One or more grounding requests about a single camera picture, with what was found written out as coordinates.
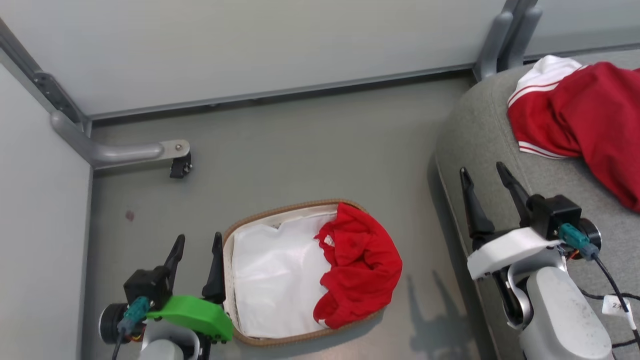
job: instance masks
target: green plastic bracket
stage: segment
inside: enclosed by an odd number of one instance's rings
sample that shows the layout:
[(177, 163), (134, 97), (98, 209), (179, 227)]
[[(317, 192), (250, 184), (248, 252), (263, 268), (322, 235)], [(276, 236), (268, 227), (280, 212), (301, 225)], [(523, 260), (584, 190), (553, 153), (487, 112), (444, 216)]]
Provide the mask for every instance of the green plastic bracket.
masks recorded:
[(213, 340), (230, 341), (234, 334), (231, 319), (220, 305), (192, 296), (172, 296), (162, 310), (147, 313), (148, 319), (160, 317)]

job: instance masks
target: gray fabric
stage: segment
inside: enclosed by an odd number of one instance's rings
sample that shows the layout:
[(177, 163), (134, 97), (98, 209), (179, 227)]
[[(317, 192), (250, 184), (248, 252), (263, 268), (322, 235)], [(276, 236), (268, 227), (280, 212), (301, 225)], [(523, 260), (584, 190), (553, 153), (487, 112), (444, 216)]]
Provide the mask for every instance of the gray fabric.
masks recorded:
[[(575, 58), (581, 63), (611, 61), (617, 66), (640, 67), (640, 51), (592, 54)], [(471, 252), (464, 205), (460, 190), (460, 167), (468, 168), (476, 184), (476, 193), (487, 215), (497, 229), (518, 226), (518, 215), (495, 170), (502, 161), (530, 193), (553, 196), (559, 193), (582, 206), (583, 217), (600, 229), (604, 247), (602, 261), (609, 267), (618, 286), (631, 293), (640, 293), (640, 216), (623, 208), (592, 176), (581, 159), (549, 160), (518, 150), (506, 116), (507, 99), (517, 81), (532, 65), (512, 69), (492, 76), (469, 90), (451, 113), (438, 139), (436, 156), (440, 176), (445, 186), (458, 229)], [(570, 274), (575, 283), (592, 293), (612, 292), (607, 279), (594, 263), (573, 261)], [(490, 329), (503, 359), (522, 358), (517, 333), (506, 325), (502, 302), (493, 281), (479, 284), (479, 292)], [(591, 303), (600, 313), (601, 302)], [(622, 318), (600, 317), (613, 342), (633, 337)], [(620, 359), (638, 358), (637, 347), (616, 350)]]

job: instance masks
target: white cloth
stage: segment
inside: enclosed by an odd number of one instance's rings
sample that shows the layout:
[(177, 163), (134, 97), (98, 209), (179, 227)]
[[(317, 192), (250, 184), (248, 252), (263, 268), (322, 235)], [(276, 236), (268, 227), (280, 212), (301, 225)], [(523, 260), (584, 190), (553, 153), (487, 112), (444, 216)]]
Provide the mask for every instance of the white cloth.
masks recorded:
[(232, 264), (242, 332), (255, 338), (286, 338), (325, 329), (313, 310), (331, 270), (313, 239), (335, 213), (290, 220), (278, 229), (255, 225), (235, 237)]

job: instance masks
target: striped trim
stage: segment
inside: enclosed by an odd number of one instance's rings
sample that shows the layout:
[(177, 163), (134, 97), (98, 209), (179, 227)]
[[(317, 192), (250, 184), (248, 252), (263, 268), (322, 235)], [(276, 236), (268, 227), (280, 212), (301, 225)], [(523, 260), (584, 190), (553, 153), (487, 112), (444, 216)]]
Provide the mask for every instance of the striped trim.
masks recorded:
[(556, 81), (555, 83), (546, 84), (546, 85), (529, 85), (529, 86), (525, 86), (525, 87), (521, 88), (520, 90), (518, 90), (518, 92), (514, 93), (511, 96), (511, 98), (509, 99), (509, 102), (507, 103), (507, 107), (510, 107), (511, 105), (513, 105), (513, 103), (516, 100), (518, 100), (523, 95), (526, 95), (526, 94), (528, 94), (530, 92), (551, 91), (551, 90), (555, 89), (558, 86), (558, 83), (560, 83), (560, 80)]
[(520, 146), (520, 151), (522, 152), (528, 152), (529, 154), (535, 154), (547, 159), (558, 160), (568, 158), (568, 156), (554, 154), (553, 152), (542, 149), (541, 147), (535, 146), (532, 143), (528, 142), (518, 142), (518, 146)]

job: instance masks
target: red and white garment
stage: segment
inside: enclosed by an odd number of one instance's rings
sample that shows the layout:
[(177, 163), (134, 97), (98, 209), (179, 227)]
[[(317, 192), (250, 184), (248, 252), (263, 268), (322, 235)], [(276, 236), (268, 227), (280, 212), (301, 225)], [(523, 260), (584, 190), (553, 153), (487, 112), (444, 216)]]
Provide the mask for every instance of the red and white garment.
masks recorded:
[(640, 212), (640, 69), (546, 56), (518, 81), (508, 115), (520, 151), (584, 157), (624, 206)]

